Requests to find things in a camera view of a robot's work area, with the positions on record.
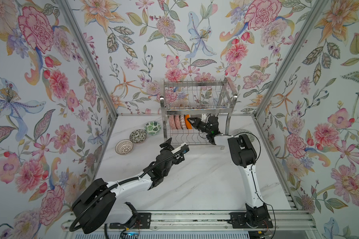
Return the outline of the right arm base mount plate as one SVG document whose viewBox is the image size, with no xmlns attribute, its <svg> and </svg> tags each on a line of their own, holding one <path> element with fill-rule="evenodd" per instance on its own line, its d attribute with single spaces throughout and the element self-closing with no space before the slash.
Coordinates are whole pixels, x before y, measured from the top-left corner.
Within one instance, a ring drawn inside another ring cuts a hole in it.
<svg viewBox="0 0 359 239">
<path fill-rule="evenodd" d="M 254 216 L 249 214 L 246 215 L 246 212 L 232 212 L 229 213 L 230 220 L 234 229 L 273 229 L 273 223 L 270 216 L 260 215 Z"/>
</svg>

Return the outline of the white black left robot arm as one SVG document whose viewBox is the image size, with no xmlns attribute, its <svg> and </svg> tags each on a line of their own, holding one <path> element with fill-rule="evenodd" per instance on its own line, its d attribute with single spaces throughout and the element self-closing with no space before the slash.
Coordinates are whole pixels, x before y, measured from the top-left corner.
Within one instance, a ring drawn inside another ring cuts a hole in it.
<svg viewBox="0 0 359 239">
<path fill-rule="evenodd" d="M 160 144 L 161 150 L 156 160 L 136 176 L 115 182 L 105 182 L 102 178 L 94 180 L 72 205 L 75 219 L 69 231 L 82 230 L 90 234 L 112 223 L 124 228 L 134 227 L 139 213 L 125 198 L 160 185 L 171 167 L 183 162 L 184 154 L 189 151 L 186 143 L 174 148 L 171 142 L 168 139 Z"/>
</svg>

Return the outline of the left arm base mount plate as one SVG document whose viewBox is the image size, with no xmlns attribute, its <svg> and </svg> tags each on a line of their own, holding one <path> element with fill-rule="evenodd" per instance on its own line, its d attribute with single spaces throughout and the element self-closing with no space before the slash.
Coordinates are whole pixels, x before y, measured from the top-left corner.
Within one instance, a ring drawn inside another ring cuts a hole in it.
<svg viewBox="0 0 359 239">
<path fill-rule="evenodd" d="M 111 223 L 109 229 L 149 229 L 151 225 L 151 213 L 134 214 L 129 221 L 124 224 Z"/>
</svg>

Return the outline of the dark floral bowl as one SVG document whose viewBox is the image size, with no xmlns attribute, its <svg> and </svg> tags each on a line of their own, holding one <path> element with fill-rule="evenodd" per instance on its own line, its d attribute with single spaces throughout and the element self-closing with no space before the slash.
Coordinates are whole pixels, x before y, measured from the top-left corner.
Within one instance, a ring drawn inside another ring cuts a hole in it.
<svg viewBox="0 0 359 239">
<path fill-rule="evenodd" d="M 176 130 L 176 129 L 177 129 L 177 127 L 176 127 L 176 123 L 175 123 L 175 117 L 174 117 L 174 115 L 169 115 L 169 117 L 168 117 L 168 121 L 169 121 L 169 126 L 170 126 L 170 129 Z"/>
</svg>

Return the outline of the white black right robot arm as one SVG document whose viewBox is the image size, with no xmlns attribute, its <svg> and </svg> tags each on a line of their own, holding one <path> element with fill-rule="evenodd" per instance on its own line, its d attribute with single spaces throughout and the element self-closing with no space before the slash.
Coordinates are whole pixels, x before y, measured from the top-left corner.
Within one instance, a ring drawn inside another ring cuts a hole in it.
<svg viewBox="0 0 359 239">
<path fill-rule="evenodd" d="M 238 167 L 242 176 L 245 190 L 246 212 L 244 223 L 250 228 L 273 228 L 273 222 L 268 211 L 268 204 L 261 196 L 256 175 L 256 162 L 259 155 L 246 134 L 229 135 L 219 131 L 218 117 L 210 116 L 207 122 L 201 118 L 188 118 L 191 126 L 205 133 L 210 144 L 228 149 L 232 162 Z"/>
</svg>

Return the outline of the blue geometric pattern bowl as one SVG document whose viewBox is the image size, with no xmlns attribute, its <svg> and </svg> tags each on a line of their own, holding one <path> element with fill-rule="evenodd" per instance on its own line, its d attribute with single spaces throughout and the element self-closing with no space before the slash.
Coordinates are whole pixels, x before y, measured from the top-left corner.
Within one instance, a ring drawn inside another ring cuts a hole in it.
<svg viewBox="0 0 359 239">
<path fill-rule="evenodd" d="M 186 126 L 186 123 L 185 123 L 184 115 L 180 115 L 179 121 L 180 121 L 181 129 L 186 130 L 187 126 Z"/>
</svg>

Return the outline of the plain white bowl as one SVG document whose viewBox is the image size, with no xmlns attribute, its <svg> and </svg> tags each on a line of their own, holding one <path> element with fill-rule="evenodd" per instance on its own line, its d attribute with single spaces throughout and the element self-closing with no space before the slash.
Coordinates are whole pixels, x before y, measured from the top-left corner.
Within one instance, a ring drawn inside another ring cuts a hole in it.
<svg viewBox="0 0 359 239">
<path fill-rule="evenodd" d="M 185 125 L 186 125 L 186 128 L 187 128 L 187 129 L 192 129 L 192 125 L 191 125 L 191 123 L 188 121 L 189 118 L 190 118 L 189 115 L 185 115 L 185 116 L 184 116 Z"/>
</svg>

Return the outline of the dark patterned bowl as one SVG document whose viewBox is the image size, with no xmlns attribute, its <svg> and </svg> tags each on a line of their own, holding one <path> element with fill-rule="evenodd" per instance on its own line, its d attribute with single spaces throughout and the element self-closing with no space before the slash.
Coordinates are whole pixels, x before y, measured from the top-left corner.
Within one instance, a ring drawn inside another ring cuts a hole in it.
<svg viewBox="0 0 359 239">
<path fill-rule="evenodd" d="M 180 117 L 179 115 L 175 115 L 174 116 L 174 122 L 175 122 L 175 127 L 177 130 L 181 130 L 182 127 L 181 127 L 181 124 L 180 124 Z"/>
</svg>

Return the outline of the pale green patterned bowl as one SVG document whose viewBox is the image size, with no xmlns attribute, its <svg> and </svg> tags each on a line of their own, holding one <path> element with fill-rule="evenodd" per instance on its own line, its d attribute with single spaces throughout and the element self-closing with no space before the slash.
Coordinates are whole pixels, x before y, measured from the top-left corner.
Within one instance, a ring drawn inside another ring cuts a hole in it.
<svg viewBox="0 0 359 239">
<path fill-rule="evenodd" d="M 251 131 L 246 130 L 246 129 L 239 129 L 236 134 L 238 134 L 238 135 L 242 135 L 242 134 L 247 135 L 250 142 L 254 142 L 255 139 L 256 139 L 255 135 Z"/>
</svg>

